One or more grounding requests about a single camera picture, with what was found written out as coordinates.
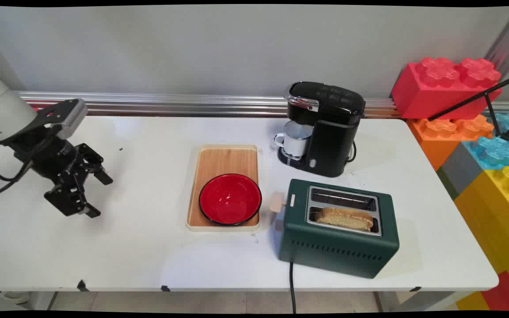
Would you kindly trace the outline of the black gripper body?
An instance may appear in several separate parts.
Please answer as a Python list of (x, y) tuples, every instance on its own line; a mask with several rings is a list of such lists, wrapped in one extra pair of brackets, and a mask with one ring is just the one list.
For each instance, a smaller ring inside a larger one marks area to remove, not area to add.
[(52, 138), (30, 159), (31, 169), (50, 180), (67, 180), (80, 166), (80, 153), (68, 140)]

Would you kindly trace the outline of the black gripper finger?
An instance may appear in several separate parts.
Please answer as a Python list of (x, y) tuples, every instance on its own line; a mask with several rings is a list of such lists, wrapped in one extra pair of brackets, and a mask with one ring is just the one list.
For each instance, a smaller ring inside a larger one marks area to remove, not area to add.
[(75, 171), (77, 175), (80, 173), (93, 174), (103, 185), (113, 183), (113, 179), (107, 174), (103, 167), (103, 157), (93, 150), (87, 144), (79, 144), (75, 147), (77, 157), (75, 163)]
[(101, 215), (85, 196), (84, 183), (87, 172), (62, 173), (53, 180), (54, 187), (44, 198), (65, 216), (87, 215), (91, 219)]

